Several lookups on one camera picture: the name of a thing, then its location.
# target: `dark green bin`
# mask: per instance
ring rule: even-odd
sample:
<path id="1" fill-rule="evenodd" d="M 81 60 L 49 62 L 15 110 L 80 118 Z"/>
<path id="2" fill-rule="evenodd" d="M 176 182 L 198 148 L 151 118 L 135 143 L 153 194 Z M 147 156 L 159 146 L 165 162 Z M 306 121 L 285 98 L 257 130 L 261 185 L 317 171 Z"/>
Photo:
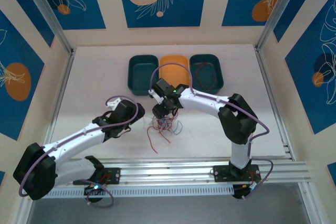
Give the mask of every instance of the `dark green bin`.
<path id="1" fill-rule="evenodd" d="M 127 86 L 134 95 L 149 95 L 149 85 L 153 71 L 159 66 L 159 60 L 154 55 L 133 56 L 128 64 Z M 159 79 L 155 73 L 153 83 Z"/>
<path id="2" fill-rule="evenodd" d="M 215 55 L 193 55 L 189 60 L 193 88 L 217 94 L 224 85 L 221 64 Z"/>

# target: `tangled wires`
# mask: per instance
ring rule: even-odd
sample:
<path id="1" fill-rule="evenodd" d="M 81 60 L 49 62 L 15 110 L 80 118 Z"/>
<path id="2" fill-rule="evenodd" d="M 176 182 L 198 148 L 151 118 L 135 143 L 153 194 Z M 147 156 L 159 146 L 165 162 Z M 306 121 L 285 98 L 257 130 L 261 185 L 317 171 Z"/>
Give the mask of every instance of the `tangled wires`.
<path id="1" fill-rule="evenodd" d="M 161 119 L 158 119 L 155 116 L 153 116 L 151 126 L 149 126 L 147 129 L 147 136 L 151 144 L 151 147 L 153 151 L 155 151 L 155 153 L 157 153 L 157 151 L 153 147 L 151 137 L 149 136 L 149 130 L 150 129 L 157 130 L 164 139 L 166 139 L 169 143 L 171 143 L 169 139 L 162 134 L 162 132 L 169 131 L 174 135 L 179 135 L 183 129 L 183 124 L 180 121 L 177 121 L 175 129 L 173 129 L 173 122 L 177 117 L 178 117 L 178 108 L 176 108 L 176 110 L 174 110 L 172 114 L 165 116 L 164 118 Z"/>

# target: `white floor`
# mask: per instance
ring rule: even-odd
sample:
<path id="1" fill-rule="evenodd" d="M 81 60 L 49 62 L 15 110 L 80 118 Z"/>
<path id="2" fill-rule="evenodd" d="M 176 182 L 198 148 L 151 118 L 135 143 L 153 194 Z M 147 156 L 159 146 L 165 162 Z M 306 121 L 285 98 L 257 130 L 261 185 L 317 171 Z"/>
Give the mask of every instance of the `white floor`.
<path id="1" fill-rule="evenodd" d="M 224 87 L 218 95 L 241 94 L 259 119 L 270 128 L 270 134 L 257 138 L 253 156 L 284 156 L 282 141 L 271 109 L 267 91 L 252 45 L 190 46 L 120 46 L 79 47 L 66 87 L 52 141 L 62 139 L 89 124 L 107 109 L 105 100 L 113 95 L 127 95 L 146 110 L 144 119 L 131 126 L 132 131 L 120 138 L 94 146 L 78 157 L 97 158 L 167 158 L 230 157 L 230 141 L 217 118 L 197 111 L 180 110 L 183 123 L 180 135 L 170 136 L 169 144 L 156 131 L 150 136 L 158 154 L 150 147 L 146 130 L 152 120 L 155 100 L 133 96 L 127 87 L 128 61 L 134 55 L 152 54 L 161 58 L 168 54 L 214 54 L 222 67 Z M 264 129 L 259 125 L 257 131 Z"/>

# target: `purple cable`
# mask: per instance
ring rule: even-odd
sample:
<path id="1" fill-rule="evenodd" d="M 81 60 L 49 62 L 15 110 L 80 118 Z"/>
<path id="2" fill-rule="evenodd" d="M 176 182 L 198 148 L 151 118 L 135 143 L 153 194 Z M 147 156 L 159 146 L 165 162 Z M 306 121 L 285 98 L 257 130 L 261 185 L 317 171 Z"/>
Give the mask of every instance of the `purple cable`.
<path id="1" fill-rule="evenodd" d="M 89 180 L 87 180 L 87 179 L 81 179 L 81 181 L 86 182 L 86 183 L 93 184 L 93 185 L 95 185 L 95 186 L 100 186 L 99 184 L 94 183 L 94 182 L 91 182 L 91 181 L 89 181 Z M 112 207 L 112 206 L 113 206 L 113 203 L 114 203 L 114 197 L 113 197 L 112 193 L 110 193 L 110 191 L 108 191 L 108 190 L 107 190 L 105 187 L 103 187 L 103 186 L 100 186 L 100 188 L 103 189 L 103 191 L 104 191 L 105 193 L 107 193 L 108 195 L 110 195 L 110 197 L 111 197 L 111 199 L 112 199 L 112 202 L 111 202 L 109 205 L 106 205 L 106 206 L 99 206 L 99 205 L 97 205 L 97 204 L 91 204 L 91 202 L 89 201 L 89 195 L 90 195 L 94 190 L 91 190 L 91 191 L 87 194 L 87 196 L 86 196 L 86 198 L 85 198 L 86 201 L 87 201 L 88 204 L 89 204 L 90 206 L 92 206 L 92 207 L 104 208 L 104 209 L 109 208 L 109 207 Z"/>
<path id="2" fill-rule="evenodd" d="M 177 66 L 183 67 L 185 70 L 188 71 L 189 76 L 190 76 L 190 90 L 191 90 L 191 92 L 192 92 L 194 95 L 196 95 L 196 96 L 198 96 L 198 97 L 202 97 L 202 98 L 210 99 L 210 100 L 213 100 L 213 101 L 216 101 L 216 102 L 217 102 L 217 99 L 214 98 L 214 97 L 210 97 L 210 96 L 207 96 L 207 95 L 205 95 L 205 94 L 199 94 L 199 93 L 197 93 L 197 92 L 195 93 L 195 90 L 193 89 L 193 76 L 192 76 L 192 74 L 191 74 L 191 72 L 190 72 L 190 69 L 187 68 L 187 67 L 185 67 L 183 64 L 176 63 L 176 62 L 166 63 L 166 64 L 163 64 L 163 65 L 157 67 L 157 68 L 153 71 L 153 73 L 152 73 L 152 76 L 151 76 L 151 82 L 150 82 L 150 88 L 152 88 L 153 78 L 154 78 L 155 73 L 156 73 L 160 68 L 162 68 L 162 67 L 164 67 L 164 66 L 167 66 L 167 65 L 177 65 Z M 243 110 L 242 108 L 238 107 L 237 105 L 235 105 L 235 104 L 233 104 L 233 103 L 231 103 L 231 102 L 224 101 L 224 100 L 219 100 L 219 102 L 224 103 L 225 105 L 229 105 L 229 106 L 233 107 L 234 109 L 240 111 L 241 113 L 247 115 L 249 118 L 251 118 L 251 119 L 253 119 L 255 122 L 259 123 L 259 124 L 265 129 L 264 132 L 261 132 L 261 133 L 259 133 L 259 134 L 257 134 L 257 135 L 254 135 L 254 136 L 252 136 L 252 137 L 250 138 L 250 140 L 249 140 L 249 142 L 248 142 L 248 153 L 247 153 L 247 156 L 250 157 L 252 141 L 253 141 L 254 139 L 256 139 L 257 137 L 267 135 L 267 134 L 269 133 L 269 128 L 268 128 L 268 127 L 266 126 L 266 124 L 263 123 L 261 120 L 257 119 L 255 116 L 253 116 L 252 114 L 250 114 L 250 113 L 248 113 L 247 111 Z M 257 187 L 260 187 L 260 186 L 264 183 L 264 181 L 268 178 L 268 176 L 270 175 L 270 173 L 271 173 L 272 170 L 273 170 L 273 166 L 274 166 L 274 165 L 273 165 L 273 162 L 272 162 L 270 159 L 252 158 L 252 160 L 268 161 L 268 162 L 271 163 L 271 169 L 269 170 L 269 172 L 267 173 L 267 175 L 260 181 L 260 183 L 255 187 L 255 189 L 256 189 Z"/>
<path id="3" fill-rule="evenodd" d="M 93 131 L 101 130 L 101 129 L 104 129 L 104 128 L 109 128 L 109 127 L 112 127 L 112 126 L 122 126 L 122 125 L 125 125 L 125 124 L 128 124 L 128 123 L 132 122 L 132 121 L 136 118 L 136 116 L 137 116 L 137 114 L 138 114 L 138 111 L 139 111 L 139 107 L 138 107 L 137 103 L 136 103 L 135 101 L 133 101 L 133 99 L 131 99 L 131 98 L 129 98 L 129 97 L 126 97 L 126 96 L 124 96 L 124 95 L 114 95 L 114 96 L 110 97 L 109 99 L 107 99 L 107 101 L 105 102 L 105 105 L 107 105 L 107 103 L 108 103 L 110 100 L 112 100 L 112 99 L 114 99 L 114 98 L 119 98 L 119 97 L 126 98 L 126 99 L 128 99 L 128 100 L 130 100 L 131 102 L 134 103 L 135 108 L 136 108 L 136 109 L 135 109 L 135 114 L 134 114 L 134 116 L 133 116 L 131 119 L 129 119 L 128 121 L 125 121 L 125 122 L 108 124 L 108 125 L 104 125 L 104 126 L 100 126 L 100 127 L 96 127 L 96 128 L 87 130 L 85 134 L 91 133 L 91 132 L 93 132 Z M 31 174 L 31 172 L 33 171 L 33 169 L 35 168 L 35 166 L 36 166 L 42 159 L 44 159 L 44 158 L 45 158 L 47 155 L 49 155 L 51 152 L 55 151 L 57 148 L 59 148 L 59 147 L 65 145 L 65 144 L 69 143 L 70 141 L 72 141 L 72 140 L 74 140 L 74 139 L 76 139 L 76 138 L 78 138 L 78 137 L 80 137 L 80 136 L 82 136 L 82 135 L 84 135 L 84 132 L 80 132 L 80 133 L 78 133 L 78 134 L 76 134 L 76 135 L 74 135 L 74 136 L 72 136 L 72 137 L 66 139 L 66 140 L 63 141 L 62 143 L 59 143 L 59 144 L 56 146 L 56 148 L 52 147 L 50 150 L 48 150 L 47 152 L 45 152 L 41 157 L 39 157 L 39 158 L 32 164 L 32 166 L 29 168 L 29 170 L 26 172 L 26 175 L 24 176 L 24 178 L 23 178 L 23 180 L 22 180 L 22 182 L 21 182 L 21 184 L 20 184 L 19 195 L 20 195 L 21 197 L 26 197 L 26 196 L 28 196 L 28 194 L 23 194 L 23 193 L 22 193 L 22 191 L 23 191 L 23 186 L 24 186 L 24 184 L 26 183 L 28 176 Z"/>

